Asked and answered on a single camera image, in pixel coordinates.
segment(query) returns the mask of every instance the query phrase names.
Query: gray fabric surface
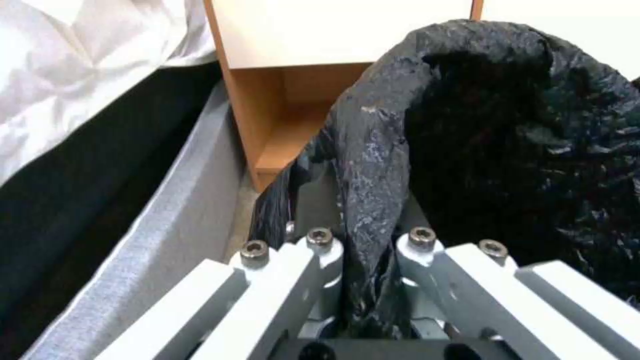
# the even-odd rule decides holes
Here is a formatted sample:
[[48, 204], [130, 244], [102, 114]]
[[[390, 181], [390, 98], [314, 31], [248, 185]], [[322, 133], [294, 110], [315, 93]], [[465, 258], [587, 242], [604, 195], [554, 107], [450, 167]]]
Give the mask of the gray fabric surface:
[[242, 171], [221, 82], [129, 232], [23, 358], [94, 358], [201, 260], [220, 260]]

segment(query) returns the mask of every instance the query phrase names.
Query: white sheet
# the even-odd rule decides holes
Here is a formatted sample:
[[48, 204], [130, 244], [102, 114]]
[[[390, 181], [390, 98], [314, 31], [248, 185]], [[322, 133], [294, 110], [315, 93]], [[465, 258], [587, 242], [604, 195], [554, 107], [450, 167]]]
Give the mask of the white sheet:
[[0, 46], [0, 186], [159, 67], [214, 59], [202, 0], [2, 0]]

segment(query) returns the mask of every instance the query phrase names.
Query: black plastic bag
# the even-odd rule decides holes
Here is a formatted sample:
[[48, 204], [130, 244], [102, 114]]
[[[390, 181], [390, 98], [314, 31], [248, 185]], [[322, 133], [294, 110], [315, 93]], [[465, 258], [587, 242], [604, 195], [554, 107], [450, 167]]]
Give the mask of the black plastic bag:
[[638, 89], [564, 40], [503, 22], [428, 26], [339, 97], [260, 196], [251, 237], [279, 247], [291, 194], [331, 161], [351, 336], [410, 334], [391, 241], [410, 191], [446, 246], [493, 238], [521, 265], [561, 259], [632, 300], [639, 126]]

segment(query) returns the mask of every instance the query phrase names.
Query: wooden cabinet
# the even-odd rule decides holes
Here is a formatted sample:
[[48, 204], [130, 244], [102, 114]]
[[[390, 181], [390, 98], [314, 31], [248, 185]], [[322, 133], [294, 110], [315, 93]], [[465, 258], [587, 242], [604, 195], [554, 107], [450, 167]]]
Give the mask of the wooden cabinet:
[[329, 107], [411, 30], [472, 0], [205, 0], [248, 170], [262, 191]]

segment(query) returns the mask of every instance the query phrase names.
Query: hex socket screw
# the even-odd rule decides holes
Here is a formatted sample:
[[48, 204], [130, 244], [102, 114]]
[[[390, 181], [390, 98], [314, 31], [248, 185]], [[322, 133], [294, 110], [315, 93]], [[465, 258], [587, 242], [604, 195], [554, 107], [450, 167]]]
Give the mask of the hex socket screw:
[[261, 268], [269, 263], [269, 245], [262, 240], [251, 240], [240, 249], [240, 261], [248, 268]]
[[478, 248], [500, 266], [504, 266], [509, 257], [509, 250], [499, 241], [491, 239], [480, 240]]
[[326, 227], [314, 227], [307, 233], [307, 247], [320, 255], [328, 252], [333, 243], [333, 234]]
[[436, 233], [429, 227], [417, 226], [409, 232], [409, 243], [418, 251], [433, 251], [437, 239]]

